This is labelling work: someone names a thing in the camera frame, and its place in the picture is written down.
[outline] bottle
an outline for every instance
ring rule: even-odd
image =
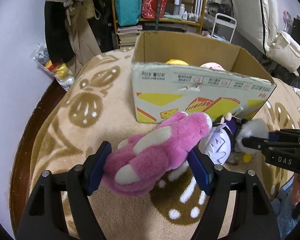
[[[180,0],[174,0],[173,15],[179,15],[179,9],[180,9]]]
[[[185,13],[185,5],[182,3],[181,5],[180,5],[180,8],[179,8],[179,15],[181,16],[181,17],[183,17],[183,14]]]
[[[183,20],[187,20],[188,19],[188,13],[187,13],[187,11],[185,11],[185,13],[183,14],[182,19]]]

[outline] white wall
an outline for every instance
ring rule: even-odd
[[[25,126],[51,78],[29,57],[44,41],[44,0],[0,0],[0,223],[13,236],[10,176]]]
[[[279,31],[283,31],[283,11],[288,11],[292,17],[300,16],[300,3],[298,0],[277,0],[279,12]]]

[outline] teal bag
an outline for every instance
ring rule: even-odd
[[[141,18],[142,0],[114,0],[120,26],[136,25]]]

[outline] plastic bag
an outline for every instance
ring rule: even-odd
[[[144,19],[155,19],[157,14],[157,2],[158,0],[142,0],[142,17]],[[159,18],[163,17],[167,2],[168,0],[161,0]]]
[[[54,77],[65,91],[68,91],[70,86],[74,83],[74,76],[72,71],[67,67],[66,63],[53,65],[47,45],[38,44],[39,49],[34,51],[31,55],[33,60],[38,63],[38,66],[47,72],[50,76]]]
[[[114,0],[120,26],[136,25],[141,18],[142,0]]]

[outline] red bag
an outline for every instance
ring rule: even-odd
[[[157,14],[157,1],[158,0],[142,0],[141,14],[144,19],[155,19]],[[168,0],[161,0],[159,18],[163,17],[167,2]]]

